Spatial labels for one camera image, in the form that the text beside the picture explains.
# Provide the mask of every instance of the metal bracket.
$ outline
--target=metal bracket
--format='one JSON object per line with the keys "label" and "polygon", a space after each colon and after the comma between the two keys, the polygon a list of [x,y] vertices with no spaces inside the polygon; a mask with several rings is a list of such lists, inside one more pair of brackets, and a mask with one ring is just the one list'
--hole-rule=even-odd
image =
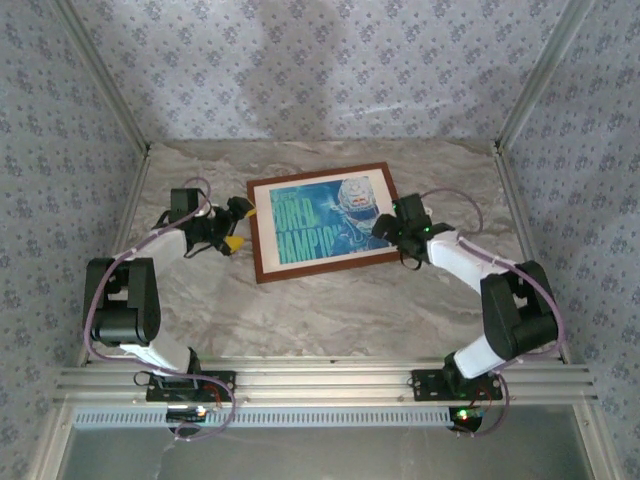
{"label": "metal bracket", "polygon": [[442,369],[440,370],[412,370],[409,385],[413,390],[416,402],[435,402],[443,400],[502,400],[500,382],[488,375],[473,380],[475,395],[455,395],[447,384]]}
{"label": "metal bracket", "polygon": [[[209,370],[201,375],[217,378],[227,384],[232,392],[236,389],[236,372],[231,370]],[[205,381],[178,380],[166,381],[162,377],[152,375],[147,386],[147,402],[188,402],[188,403],[217,403],[230,402],[226,390]]]}

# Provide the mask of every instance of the framed poster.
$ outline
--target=framed poster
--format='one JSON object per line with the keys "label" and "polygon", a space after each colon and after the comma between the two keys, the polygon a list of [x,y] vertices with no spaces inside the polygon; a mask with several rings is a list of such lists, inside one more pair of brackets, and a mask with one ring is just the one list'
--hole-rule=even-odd
{"label": "framed poster", "polygon": [[258,283],[400,258],[371,236],[398,197],[386,163],[252,180],[247,190]]}

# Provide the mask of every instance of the marble surface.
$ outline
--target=marble surface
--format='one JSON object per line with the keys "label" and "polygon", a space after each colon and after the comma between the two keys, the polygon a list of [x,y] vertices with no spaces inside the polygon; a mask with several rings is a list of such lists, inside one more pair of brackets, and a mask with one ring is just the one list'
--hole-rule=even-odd
{"label": "marble surface", "polygon": [[[521,259],[492,157],[440,140],[156,144],[129,241],[168,207],[170,188],[195,175],[223,203],[245,195],[249,179],[380,161],[400,195],[443,186],[469,193],[485,215],[474,241]],[[454,195],[434,195],[425,205],[436,222],[476,226],[475,211]],[[250,237],[248,222],[237,232]],[[480,298],[435,267],[383,264],[257,285],[247,242],[232,258],[210,250],[174,262],[158,288],[163,325],[200,355],[442,356],[481,333]]]}

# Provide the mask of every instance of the patterned wallpaper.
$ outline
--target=patterned wallpaper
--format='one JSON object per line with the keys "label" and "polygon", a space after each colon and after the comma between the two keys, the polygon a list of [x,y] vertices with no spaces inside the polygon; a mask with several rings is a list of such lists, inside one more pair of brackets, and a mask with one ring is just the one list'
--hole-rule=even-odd
{"label": "patterned wallpaper", "polygon": [[596,5],[511,160],[572,352],[640,479],[640,5]]}
{"label": "patterned wallpaper", "polygon": [[0,4],[0,478],[23,478],[53,367],[80,348],[84,267],[137,155],[47,2]]}
{"label": "patterned wallpaper", "polygon": [[73,3],[147,140],[486,140],[565,0]]}

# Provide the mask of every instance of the robotic arm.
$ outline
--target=robotic arm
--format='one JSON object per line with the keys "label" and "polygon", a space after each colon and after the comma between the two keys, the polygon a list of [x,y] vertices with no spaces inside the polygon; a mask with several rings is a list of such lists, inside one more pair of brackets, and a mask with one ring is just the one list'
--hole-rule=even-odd
{"label": "robotic arm", "polygon": [[394,200],[393,208],[396,215],[381,215],[373,235],[396,245],[402,256],[417,260],[418,268],[422,263],[443,268],[482,297],[484,334],[445,358],[443,373],[454,395],[471,395],[474,379],[558,338],[551,307],[532,285],[506,268],[516,267],[550,292],[538,263],[486,261],[494,256],[460,237],[453,227],[433,225],[418,194]]}
{"label": "robotic arm", "polygon": [[[196,188],[172,189],[171,209],[162,214],[153,230],[165,227],[166,220],[173,223],[198,210],[199,194],[202,192]],[[192,258],[207,248],[232,255],[244,243],[244,239],[233,235],[236,224],[254,213],[253,205],[245,198],[232,197],[227,209],[209,204],[179,229],[159,236],[125,260],[102,292],[91,339],[120,347],[140,360],[176,373],[200,373],[195,352],[173,339],[161,325],[156,276],[178,258]],[[194,251],[195,245],[201,243],[206,245]],[[87,266],[85,319],[98,284],[115,258],[94,258]]]}

